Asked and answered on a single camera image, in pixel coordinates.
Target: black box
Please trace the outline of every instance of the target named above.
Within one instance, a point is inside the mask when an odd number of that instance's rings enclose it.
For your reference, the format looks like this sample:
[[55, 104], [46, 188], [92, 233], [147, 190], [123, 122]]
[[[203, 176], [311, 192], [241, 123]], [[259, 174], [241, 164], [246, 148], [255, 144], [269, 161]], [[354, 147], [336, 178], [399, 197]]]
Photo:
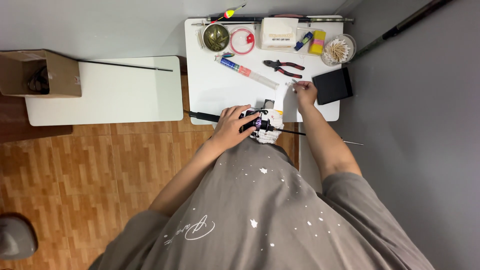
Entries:
[[317, 88], [318, 105], [353, 96], [348, 69], [342, 68], [312, 78]]

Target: person's arm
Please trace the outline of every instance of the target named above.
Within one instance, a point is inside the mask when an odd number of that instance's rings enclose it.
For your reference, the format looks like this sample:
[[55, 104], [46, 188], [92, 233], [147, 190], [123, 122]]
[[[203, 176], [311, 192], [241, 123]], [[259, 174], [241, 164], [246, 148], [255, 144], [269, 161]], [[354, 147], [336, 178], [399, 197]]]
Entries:
[[150, 210], [171, 217], [195, 191], [208, 169], [215, 163], [215, 160], [225, 150], [236, 146], [255, 131], [255, 127], [251, 127], [242, 133], [239, 132], [241, 126], [259, 115], [259, 113], [255, 113], [239, 119], [241, 112], [248, 108], [250, 108], [250, 105], [234, 106], [222, 111], [213, 136], [204, 143], [188, 164], [160, 191], [150, 205]]
[[300, 81], [294, 85], [299, 112], [307, 134], [308, 144], [323, 181], [336, 172], [361, 175], [360, 168], [350, 149], [315, 108], [317, 88], [312, 82]]

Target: cardboard box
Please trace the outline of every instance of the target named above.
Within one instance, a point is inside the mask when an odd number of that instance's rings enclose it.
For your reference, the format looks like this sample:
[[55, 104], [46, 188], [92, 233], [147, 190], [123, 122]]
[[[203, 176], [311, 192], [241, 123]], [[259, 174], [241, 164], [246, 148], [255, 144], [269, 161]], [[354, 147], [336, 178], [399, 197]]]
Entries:
[[[31, 76], [47, 66], [48, 94], [28, 88]], [[77, 98], [82, 96], [78, 62], [44, 49], [0, 52], [0, 92], [5, 96]]]

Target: wooden floor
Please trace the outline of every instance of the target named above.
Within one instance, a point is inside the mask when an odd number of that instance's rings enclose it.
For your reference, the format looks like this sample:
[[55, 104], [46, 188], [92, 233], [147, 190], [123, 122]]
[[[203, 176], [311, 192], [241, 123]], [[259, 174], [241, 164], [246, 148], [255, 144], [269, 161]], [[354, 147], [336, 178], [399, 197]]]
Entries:
[[[186, 76], [182, 94], [188, 110]], [[0, 145], [0, 212], [27, 217], [39, 244], [28, 259], [0, 260], [0, 269], [87, 269], [212, 133], [184, 115], [177, 122], [79, 125], [72, 135]], [[298, 168], [298, 136], [283, 133], [277, 144]]]

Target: yellow sponge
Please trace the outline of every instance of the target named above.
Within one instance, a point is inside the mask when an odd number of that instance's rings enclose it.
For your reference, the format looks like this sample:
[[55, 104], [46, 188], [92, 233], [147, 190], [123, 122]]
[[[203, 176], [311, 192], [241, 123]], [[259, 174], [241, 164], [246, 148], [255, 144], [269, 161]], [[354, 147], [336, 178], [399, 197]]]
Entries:
[[309, 53], [313, 53], [316, 55], [321, 55], [324, 49], [324, 42], [325, 42], [325, 35], [324, 31], [314, 31], [313, 38], [310, 45]]

